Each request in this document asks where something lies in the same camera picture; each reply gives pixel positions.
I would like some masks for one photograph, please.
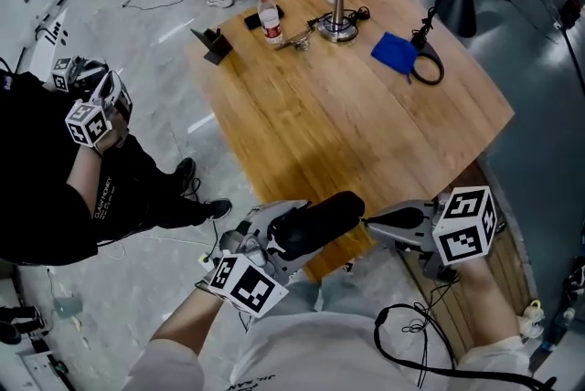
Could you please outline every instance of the concrete floor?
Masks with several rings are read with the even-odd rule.
[[[186,0],[148,12],[122,9],[124,1],[70,0],[68,8],[92,32],[95,55],[107,58],[115,69],[123,68],[122,77],[135,102],[131,127],[144,148],[167,172],[182,157],[196,159],[203,180],[200,195],[229,197],[235,210],[219,229],[233,226],[256,198],[215,121],[187,133],[191,124],[207,117],[211,110],[195,87],[186,62],[185,45],[191,33],[182,28],[168,34],[191,19],[188,27],[214,26],[254,5],[255,0],[237,0],[228,10],[208,8],[204,0]],[[152,6],[172,1],[133,3]],[[420,1],[431,5],[433,0]],[[535,261],[538,287],[550,308],[558,295],[558,282],[579,244],[580,205],[585,196],[580,168],[585,151],[583,97],[566,49],[557,37],[558,45],[544,39],[504,0],[475,2],[479,32],[465,43],[516,110],[516,117],[488,149],[487,162],[516,213]],[[517,3],[546,24],[538,5],[531,0]],[[578,56],[583,58],[582,49]],[[214,239],[211,226],[155,229],[146,236],[207,244]],[[204,246],[141,236],[122,245],[104,248],[94,259],[56,269],[55,294],[81,296],[84,311],[80,332],[72,322],[56,319],[48,341],[68,364],[79,389],[119,388],[163,316],[187,296],[203,274],[197,258]],[[551,259],[549,253],[558,256]],[[379,306],[418,298],[401,265],[387,251],[375,252],[363,262],[368,267],[362,279],[365,291]],[[22,270],[29,296],[43,311],[50,312],[47,273],[42,268]],[[401,280],[393,292],[386,287],[390,279],[394,285],[395,279]],[[235,312],[222,309],[202,356],[206,389],[226,387],[242,335]],[[419,356],[418,339],[404,336],[397,338],[404,342],[396,347],[398,352]],[[435,351],[440,362],[444,358],[441,348],[435,346]],[[427,389],[444,386],[441,379],[428,380]]]

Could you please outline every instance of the sneaker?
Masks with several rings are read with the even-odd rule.
[[[234,0],[207,0],[207,6],[230,7],[233,4]]]
[[[211,216],[207,220],[220,220],[231,212],[231,202],[229,199],[216,199],[210,203],[205,203],[211,210]]]
[[[173,172],[173,178],[177,181],[178,194],[183,195],[190,188],[197,165],[190,157],[183,159]]]

